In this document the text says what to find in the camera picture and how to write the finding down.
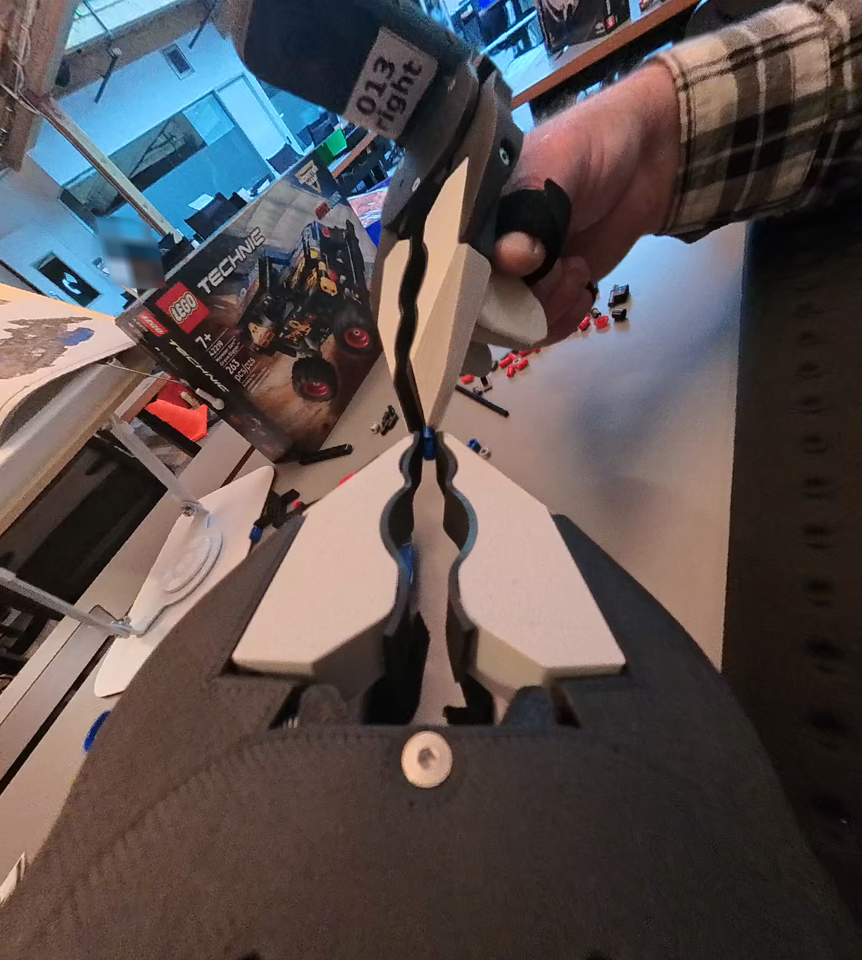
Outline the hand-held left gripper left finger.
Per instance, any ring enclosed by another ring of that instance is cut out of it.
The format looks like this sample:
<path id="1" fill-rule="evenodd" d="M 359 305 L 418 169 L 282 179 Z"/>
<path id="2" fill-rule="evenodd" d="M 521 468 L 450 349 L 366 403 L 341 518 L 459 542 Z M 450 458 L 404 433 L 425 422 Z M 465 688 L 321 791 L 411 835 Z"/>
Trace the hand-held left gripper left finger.
<path id="1" fill-rule="evenodd" d="M 421 690 L 413 497 L 403 438 L 308 508 L 232 654 L 234 666 L 413 710 Z"/>

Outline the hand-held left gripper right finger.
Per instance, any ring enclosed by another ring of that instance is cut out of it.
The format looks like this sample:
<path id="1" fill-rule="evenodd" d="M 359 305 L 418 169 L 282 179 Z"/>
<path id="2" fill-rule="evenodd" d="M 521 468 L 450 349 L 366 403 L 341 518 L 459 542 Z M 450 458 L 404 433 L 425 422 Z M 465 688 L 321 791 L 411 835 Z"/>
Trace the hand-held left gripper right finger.
<path id="1" fill-rule="evenodd" d="M 446 642 L 467 711 L 521 690 L 620 674 L 627 660 L 549 509 L 450 434 L 437 435 Z"/>

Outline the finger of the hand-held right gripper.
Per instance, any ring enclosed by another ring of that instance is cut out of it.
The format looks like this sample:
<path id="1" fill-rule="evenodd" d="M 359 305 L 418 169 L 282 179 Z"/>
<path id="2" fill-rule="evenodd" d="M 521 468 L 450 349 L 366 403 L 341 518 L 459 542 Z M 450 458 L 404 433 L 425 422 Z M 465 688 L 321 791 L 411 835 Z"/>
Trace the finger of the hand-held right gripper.
<path id="1" fill-rule="evenodd" d="M 420 435 L 426 426 L 416 386 L 412 347 L 417 325 L 417 296 L 425 279 L 427 253 L 420 235 L 401 238 L 383 226 L 372 282 L 372 309 L 389 368 L 391 386 L 405 425 Z"/>
<path id="2" fill-rule="evenodd" d="M 469 162 L 449 174 L 423 231 L 426 270 L 416 296 L 410 362 L 425 426 L 439 429 L 472 342 L 529 349 L 548 332 L 545 310 L 517 277 L 498 274 L 460 238 Z"/>

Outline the instruction booklet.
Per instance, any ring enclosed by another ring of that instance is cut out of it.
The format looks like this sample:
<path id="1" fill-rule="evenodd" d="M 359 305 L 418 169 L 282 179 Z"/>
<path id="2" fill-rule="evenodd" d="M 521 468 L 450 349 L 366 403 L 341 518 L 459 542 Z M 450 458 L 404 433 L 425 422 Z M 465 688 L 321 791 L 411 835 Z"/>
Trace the instruction booklet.
<path id="1" fill-rule="evenodd" d="M 132 347 L 111 318 L 0 283 L 0 446 L 67 378 Z"/>

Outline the person's right forearm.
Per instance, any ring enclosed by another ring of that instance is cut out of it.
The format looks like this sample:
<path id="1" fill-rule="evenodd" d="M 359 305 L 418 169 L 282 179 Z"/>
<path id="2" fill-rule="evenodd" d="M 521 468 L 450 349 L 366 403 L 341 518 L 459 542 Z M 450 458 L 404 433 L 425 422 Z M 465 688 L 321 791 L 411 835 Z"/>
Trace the person's right forearm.
<path id="1" fill-rule="evenodd" d="M 862 1 L 785 2 L 653 55 L 677 96 L 677 175 L 662 232 L 862 195 Z"/>

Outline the grey desk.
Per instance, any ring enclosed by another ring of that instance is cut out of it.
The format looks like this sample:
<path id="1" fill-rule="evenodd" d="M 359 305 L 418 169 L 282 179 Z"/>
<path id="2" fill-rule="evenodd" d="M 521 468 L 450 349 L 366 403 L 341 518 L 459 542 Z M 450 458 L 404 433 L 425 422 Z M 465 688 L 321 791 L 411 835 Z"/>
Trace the grey desk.
<path id="1" fill-rule="evenodd" d="M 722 660 L 738 314 L 746 231 L 641 240 L 602 281 L 629 320 L 496 372 L 501 417 L 456 396 L 444 430 L 567 515 Z M 115 704 L 94 693 L 110 638 L 63 619 L 0 695 L 0 890 L 29 865 Z"/>

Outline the person's right hand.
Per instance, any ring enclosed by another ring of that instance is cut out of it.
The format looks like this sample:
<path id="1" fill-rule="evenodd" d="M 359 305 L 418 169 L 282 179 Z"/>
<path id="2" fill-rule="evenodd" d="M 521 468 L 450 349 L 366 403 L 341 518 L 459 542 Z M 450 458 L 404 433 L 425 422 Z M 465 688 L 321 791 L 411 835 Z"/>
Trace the person's right hand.
<path id="1" fill-rule="evenodd" d="M 591 311 L 589 285 L 609 275 L 644 236 L 667 225 L 677 180 L 677 89 L 658 61 L 527 134 L 505 194 L 558 184 L 571 203 L 560 258 L 533 286 L 548 333 L 570 337 Z"/>

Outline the pile of small brick pieces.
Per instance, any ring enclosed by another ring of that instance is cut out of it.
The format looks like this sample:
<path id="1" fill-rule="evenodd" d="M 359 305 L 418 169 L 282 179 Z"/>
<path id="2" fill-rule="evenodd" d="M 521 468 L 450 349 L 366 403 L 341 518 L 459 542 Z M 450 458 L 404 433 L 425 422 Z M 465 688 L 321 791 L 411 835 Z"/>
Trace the pile of small brick pieces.
<path id="1" fill-rule="evenodd" d="M 600 285 L 589 282 L 586 295 L 586 310 L 561 332 L 548 323 L 546 311 L 530 286 L 517 278 L 494 277 L 488 283 L 455 393 L 482 397 L 491 391 L 496 377 L 514 377 L 536 356 L 592 332 L 621 326 L 629 318 L 629 285 L 613 285 L 602 296 Z"/>

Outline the long black axle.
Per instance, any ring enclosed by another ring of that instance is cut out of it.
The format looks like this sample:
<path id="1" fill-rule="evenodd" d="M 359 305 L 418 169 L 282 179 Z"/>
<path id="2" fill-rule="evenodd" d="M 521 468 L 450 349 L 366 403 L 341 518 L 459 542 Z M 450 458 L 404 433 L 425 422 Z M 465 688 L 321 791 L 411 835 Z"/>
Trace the long black axle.
<path id="1" fill-rule="evenodd" d="M 460 396 L 465 397 L 466 399 L 484 407 L 488 411 L 494 414 L 497 414 L 499 417 L 503 419 L 509 418 L 509 411 L 506 408 L 504 408 L 499 404 L 494 403 L 493 401 L 488 399 L 485 395 L 483 395 L 481 392 L 474 391 L 461 384 L 458 384 L 455 386 L 455 392 Z"/>

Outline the white stand base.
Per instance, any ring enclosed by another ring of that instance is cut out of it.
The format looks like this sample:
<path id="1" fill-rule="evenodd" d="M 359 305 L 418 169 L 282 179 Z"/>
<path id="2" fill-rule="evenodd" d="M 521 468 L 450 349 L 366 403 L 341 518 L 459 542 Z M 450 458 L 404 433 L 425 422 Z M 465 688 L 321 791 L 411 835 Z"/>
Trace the white stand base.
<path id="1" fill-rule="evenodd" d="M 271 466 L 217 489 L 173 525 L 94 680 L 101 699 L 121 694 L 150 654 L 198 601 L 247 556 L 274 476 Z"/>

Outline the toy set box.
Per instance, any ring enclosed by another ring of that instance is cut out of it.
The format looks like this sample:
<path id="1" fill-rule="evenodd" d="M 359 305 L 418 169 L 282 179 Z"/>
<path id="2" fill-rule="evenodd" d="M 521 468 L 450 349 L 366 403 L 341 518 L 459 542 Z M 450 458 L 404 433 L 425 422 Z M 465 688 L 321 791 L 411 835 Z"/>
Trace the toy set box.
<path id="1" fill-rule="evenodd" d="M 601 39 L 630 19 L 628 1 L 534 1 L 533 8 L 552 54 Z"/>
<path id="2" fill-rule="evenodd" d="M 310 154 L 116 324 L 269 460 L 311 454 L 381 354 L 376 255 Z"/>

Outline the orange plastic object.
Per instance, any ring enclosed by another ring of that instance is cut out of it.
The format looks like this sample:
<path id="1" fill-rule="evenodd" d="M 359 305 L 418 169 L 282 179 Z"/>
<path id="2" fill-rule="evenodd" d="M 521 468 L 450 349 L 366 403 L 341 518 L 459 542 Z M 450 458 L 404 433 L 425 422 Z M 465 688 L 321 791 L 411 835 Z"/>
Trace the orange plastic object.
<path id="1" fill-rule="evenodd" d="M 197 443 L 207 435 L 209 409 L 206 403 L 190 388 L 176 381 L 164 384 L 144 410 L 191 442 Z"/>

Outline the black perforated panel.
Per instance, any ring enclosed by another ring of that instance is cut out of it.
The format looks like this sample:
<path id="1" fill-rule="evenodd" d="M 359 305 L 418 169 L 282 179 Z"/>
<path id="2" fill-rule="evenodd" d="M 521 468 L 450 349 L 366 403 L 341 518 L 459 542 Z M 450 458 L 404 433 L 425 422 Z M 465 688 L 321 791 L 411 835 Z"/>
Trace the black perforated panel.
<path id="1" fill-rule="evenodd" d="M 723 667 L 862 926 L 862 197 L 749 230 Z"/>

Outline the wooden table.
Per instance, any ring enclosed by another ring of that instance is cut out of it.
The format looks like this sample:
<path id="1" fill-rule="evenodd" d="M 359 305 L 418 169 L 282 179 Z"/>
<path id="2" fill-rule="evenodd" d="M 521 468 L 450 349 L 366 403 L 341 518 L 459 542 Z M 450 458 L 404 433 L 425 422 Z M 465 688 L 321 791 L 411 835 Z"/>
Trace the wooden table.
<path id="1" fill-rule="evenodd" d="M 521 55 L 505 72 L 511 90 L 511 106 L 519 109 L 546 99 L 571 82 L 590 79 L 590 74 L 616 64 L 616 59 L 645 55 L 667 42 L 674 42 L 686 29 L 700 1 L 654 2 L 641 13 L 631 3 L 632 18 L 610 33 L 550 53 L 541 45 Z"/>

